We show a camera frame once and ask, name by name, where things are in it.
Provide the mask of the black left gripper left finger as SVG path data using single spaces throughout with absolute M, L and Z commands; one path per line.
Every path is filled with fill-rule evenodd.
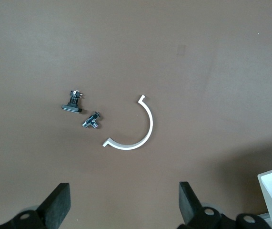
M 60 183 L 36 210 L 26 210 L 0 225 L 0 229 L 58 229 L 71 208 L 68 183 Z

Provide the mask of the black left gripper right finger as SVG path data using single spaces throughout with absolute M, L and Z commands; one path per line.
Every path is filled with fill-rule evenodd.
M 221 214 L 216 209 L 204 207 L 188 182 L 179 183 L 179 209 L 184 223 L 180 229 L 218 229 Z

